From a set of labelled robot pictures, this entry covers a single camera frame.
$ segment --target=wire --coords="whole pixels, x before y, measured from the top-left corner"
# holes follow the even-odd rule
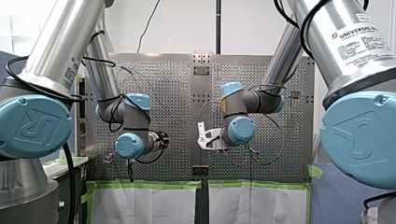
[[[165,148],[161,148],[160,149],[160,154],[154,159],[154,160],[152,160],[152,161],[141,161],[141,160],[139,160],[139,159],[135,159],[137,162],[139,162],[139,163],[142,163],[142,164],[152,164],[152,163],[154,163],[155,161],[157,161],[157,160],[159,160],[160,159],[160,157],[163,155],[163,152],[165,151]]]
[[[363,205],[366,209],[369,209],[370,206],[368,205],[368,203],[375,202],[375,201],[378,201],[381,199],[391,198],[391,197],[396,197],[396,191],[390,192],[390,193],[384,193],[384,194],[380,194],[380,195],[377,195],[372,198],[368,198],[368,199],[364,200]]]
[[[99,32],[96,32],[95,34],[92,35],[91,39],[90,39],[90,44],[91,42],[99,35],[104,35],[105,31],[101,30]],[[82,57],[85,60],[89,60],[89,61],[93,61],[93,62],[98,62],[98,63],[109,63],[110,67],[116,67],[116,64],[114,62],[111,62],[109,60],[104,60],[104,59],[95,59],[95,58],[91,58],[91,57]],[[81,60],[82,65],[87,66],[87,64],[84,63],[84,60]]]
[[[122,125],[123,125],[123,121],[120,123],[120,126],[119,127],[117,127],[116,129],[113,129],[111,126],[112,126],[112,124],[113,124],[113,121],[114,122],[117,122],[116,121],[116,119],[114,118],[114,115],[117,113],[117,110],[119,109],[119,107],[120,107],[120,104],[123,102],[123,101],[125,101],[125,99],[129,102],[129,103],[131,103],[132,105],[134,105],[141,113],[143,113],[145,116],[146,116],[146,118],[148,119],[148,124],[150,124],[151,123],[151,117],[149,116],[149,114],[144,110],[144,109],[142,109],[142,107],[140,107],[139,105],[137,105],[134,101],[132,101],[131,99],[129,99],[128,97],[126,97],[124,94],[121,94],[120,95],[120,99],[115,103],[115,104],[113,104],[113,106],[111,107],[111,115],[110,115],[110,121],[109,121],[109,123],[108,123],[108,129],[111,131],[111,132],[116,132],[116,131],[118,131],[121,127],[122,127]]]
[[[133,69],[128,69],[128,68],[126,68],[126,67],[124,67],[124,66],[120,66],[120,69],[126,71],[127,73],[129,73],[129,75],[131,75],[131,77],[134,79],[134,81],[137,81],[136,77],[134,76],[134,72],[136,72],[136,71],[133,72]],[[158,92],[156,92],[156,91],[154,90],[154,88],[152,88],[152,87],[151,87],[151,90],[152,90],[152,92],[153,92],[153,94],[154,94],[154,98],[157,100],[157,102],[158,102],[158,104],[160,105],[161,109],[163,109],[167,115],[172,115],[172,116],[173,116],[173,114],[171,113],[171,111],[167,108],[167,106],[165,106],[165,105],[163,104],[163,101],[161,101],[161,99],[158,97]],[[183,123],[186,124],[186,125],[191,125],[191,123],[190,123],[190,122],[187,122],[186,120],[179,119],[178,117],[176,117],[176,119],[177,119],[178,121],[183,122]]]
[[[21,79],[19,76],[17,76],[17,75],[12,71],[12,69],[10,68],[10,66],[11,66],[12,64],[14,64],[14,63],[27,60],[28,58],[29,58],[29,56],[23,56],[23,57],[18,57],[18,58],[14,58],[14,59],[9,60],[9,61],[6,63],[6,71],[7,71],[7,73],[8,73],[11,77],[13,77],[15,80],[17,80],[18,82],[20,82],[23,86],[27,87],[28,89],[30,89],[31,91],[34,91],[34,92],[36,92],[36,93],[43,94],[43,95],[46,95],[46,96],[48,96],[48,97],[57,99],[57,100],[59,100],[59,101],[64,101],[64,102],[68,102],[68,103],[75,103],[75,102],[79,103],[79,102],[84,102],[84,99],[85,99],[85,98],[84,98],[84,96],[82,96],[82,95],[72,95],[73,97],[77,97],[77,98],[74,98],[74,99],[73,99],[73,98],[69,98],[69,97],[64,97],[64,96],[61,96],[61,95],[58,95],[58,94],[54,94],[54,93],[52,93],[52,92],[50,92],[50,91],[48,91],[47,89],[44,89],[44,88],[42,88],[42,87],[39,87],[39,86],[30,84],[29,82],[26,82],[25,80],[23,80],[23,79]]]
[[[284,10],[284,8],[283,8],[282,0],[274,0],[274,4],[275,4],[275,7],[276,7],[277,11],[279,12],[279,14],[280,14],[283,18],[285,18],[286,22],[288,22],[288,23],[290,23],[291,25],[293,25],[294,27],[297,27],[297,28],[298,28],[297,22],[294,21],[294,20],[292,20],[291,17],[289,17],[289,16],[286,14],[286,12],[285,12],[285,10]]]
[[[104,35],[104,34],[105,34],[105,31],[104,31],[104,30],[101,30],[101,31],[96,32],[95,34],[93,34],[93,35],[91,36],[91,39],[90,39],[90,44],[91,44],[91,42],[92,42],[97,36],[99,36],[99,35]]]
[[[202,118],[202,112],[204,111],[205,107],[207,107],[207,106],[210,105],[210,104],[219,104],[219,105],[221,105],[221,102],[220,102],[220,101],[208,101],[208,102],[204,103],[204,104],[202,105],[201,109],[199,110],[198,120],[201,120],[201,118]]]
[[[69,206],[69,219],[68,223],[73,224],[76,210],[76,175],[74,172],[74,164],[72,153],[69,145],[64,143],[64,155],[66,156],[67,169],[69,171],[69,188],[70,188],[70,206]]]
[[[157,1],[157,3],[155,4],[154,9],[153,9],[152,12],[151,12],[151,15],[150,15],[149,18],[148,18],[148,23],[146,24],[145,31],[143,31],[143,33],[142,33],[142,35],[140,36],[140,39],[139,39],[139,46],[137,47],[137,53],[139,53],[139,51],[140,51],[140,47],[142,46],[143,36],[145,36],[146,31],[148,30],[148,28],[149,28],[149,23],[151,22],[151,19],[152,19],[152,17],[154,16],[155,11],[157,10],[157,6],[160,4],[160,2],[161,2],[161,0],[158,0],[158,1]]]
[[[134,175],[133,175],[133,169],[132,169],[132,162],[131,162],[131,160],[128,160],[128,161],[127,161],[127,169],[128,169],[128,177],[129,177],[129,180],[130,180],[131,182],[134,182]]]
[[[320,2],[318,2],[306,15],[306,17],[304,18],[303,24],[301,25],[301,29],[300,29],[300,42],[301,42],[301,46],[303,47],[303,49],[305,50],[306,54],[314,59],[314,56],[311,52],[311,50],[309,49],[309,47],[307,46],[306,42],[305,42],[305,36],[306,36],[306,30],[309,27],[311,21],[313,20],[314,16],[320,11],[320,9],[322,7],[324,7],[327,3],[329,3],[331,0],[320,0]],[[363,9],[367,10],[369,6],[369,0],[364,0],[364,4],[363,4]]]
[[[245,148],[249,151],[250,161],[249,161],[249,190],[248,190],[248,223],[251,223],[251,195],[253,190],[253,154],[250,151],[250,145],[245,144]]]
[[[363,9],[364,11],[367,11],[367,8],[369,8],[370,0],[364,0],[363,4]]]
[[[98,63],[109,63],[109,66],[110,66],[110,67],[115,67],[115,66],[116,66],[116,64],[115,64],[114,62],[111,62],[111,61],[109,61],[109,60],[95,59],[95,58],[90,58],[90,57],[86,57],[86,56],[84,56],[84,57],[82,57],[82,58],[85,59],[85,60],[89,60],[89,61],[93,61],[93,62],[98,62]]]
[[[260,165],[270,165],[270,164],[273,164],[274,162],[278,161],[283,155],[283,152],[285,150],[285,134],[282,132],[282,128],[280,127],[280,125],[274,119],[272,119],[271,117],[269,117],[266,114],[264,114],[264,116],[267,117],[269,120],[271,120],[271,122],[273,122],[275,124],[275,126],[279,129],[279,131],[282,133],[282,147],[279,150],[279,153],[276,155],[276,157],[271,161],[262,162],[260,160],[257,160],[257,158],[255,158],[255,157],[253,157],[253,159],[255,159],[255,161]],[[263,155],[260,151],[253,150],[250,147],[248,147],[248,150],[253,152],[256,155],[260,155],[261,158],[263,157]]]
[[[257,87],[271,87],[270,89],[261,90],[261,91],[270,91],[270,90],[273,90],[273,89],[276,89],[276,88],[283,89],[283,90],[287,90],[287,89],[288,89],[288,88],[286,88],[286,87],[284,87],[284,86],[282,86],[282,85],[276,85],[276,84],[261,84],[261,85],[252,86],[252,87],[250,87],[248,90],[251,91],[251,90],[253,90],[254,88],[257,88]]]

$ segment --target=universal robots logo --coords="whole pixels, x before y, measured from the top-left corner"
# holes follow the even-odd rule
[[[15,139],[50,146],[61,121],[60,117],[30,108],[21,120]]]
[[[337,33],[332,34],[332,39],[335,39],[335,38],[337,38],[337,37],[338,37],[338,34],[337,34]]]

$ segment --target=pegboard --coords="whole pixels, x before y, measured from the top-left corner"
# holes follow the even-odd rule
[[[219,88],[228,81],[240,81],[244,87],[260,84],[271,57],[267,56],[212,56],[205,62],[208,76],[194,74],[195,66],[201,64],[195,55],[136,55],[113,54],[116,62],[116,79],[121,93],[143,92],[150,96],[152,122],[150,129],[169,134],[170,147],[157,162],[133,166],[134,178],[147,180],[191,180],[193,165],[208,165],[209,178],[249,178],[249,170],[230,163],[224,155],[209,153],[198,148],[196,114],[205,101],[218,100]],[[120,69],[124,66],[132,74]],[[297,74],[285,91],[285,107],[273,118],[282,126],[285,149],[282,157],[274,164],[253,165],[252,176],[263,180],[302,182],[308,178],[312,148],[314,65],[302,59]],[[91,95],[92,87],[86,78],[86,92]],[[88,99],[87,111],[87,154],[90,157],[88,178],[91,180],[127,178],[126,161],[114,153],[114,142],[122,131],[111,133],[108,124],[94,115],[94,96]],[[207,126],[223,125],[220,110],[216,105],[206,111]],[[270,161],[279,151],[279,130],[265,120],[263,115],[251,115],[258,126],[258,135],[251,148],[260,150],[265,160]],[[142,160],[157,156],[152,153]],[[229,159],[247,162],[249,153],[242,147],[228,152]]]
[[[245,89],[262,83],[270,60],[269,57],[213,56],[211,76],[214,99],[220,98],[219,89],[225,83],[239,81]],[[211,152],[209,178],[307,181],[307,164],[312,152],[313,86],[314,63],[302,58],[282,93],[285,102],[283,109],[269,115],[280,129],[264,115],[250,114],[256,124],[257,135],[249,147],[255,152],[250,152],[246,146],[222,153]],[[213,106],[213,127],[224,126],[222,116],[221,109]]]

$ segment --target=blue joint cap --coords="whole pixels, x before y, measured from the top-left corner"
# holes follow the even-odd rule
[[[116,151],[123,159],[136,159],[143,155],[144,145],[136,134],[124,133],[116,141]]]
[[[0,104],[0,155],[35,159],[57,151],[73,129],[69,109],[44,95],[14,97]]]
[[[149,111],[151,108],[151,104],[149,101],[149,96],[142,93],[128,93],[126,94],[129,100],[137,104],[143,110]],[[136,107],[134,104],[129,102],[128,100],[125,101],[128,106]]]
[[[273,113],[280,112],[283,109],[283,105],[285,105],[285,100],[284,100],[283,96],[281,96],[279,105],[277,106],[277,108],[274,110]]]
[[[256,125],[254,125],[253,120],[249,117],[235,118],[228,126],[228,137],[238,146],[252,140],[256,132]]]
[[[97,105],[96,108],[95,108],[95,116],[98,119],[103,120],[102,117],[100,116],[100,113],[99,113],[99,105]]]
[[[221,93],[221,98],[230,96],[237,91],[241,91],[242,84],[240,82],[229,82],[227,84],[224,84],[221,86],[220,93]]]
[[[326,154],[344,174],[379,189],[396,189],[396,94],[359,91],[335,101],[322,119]]]

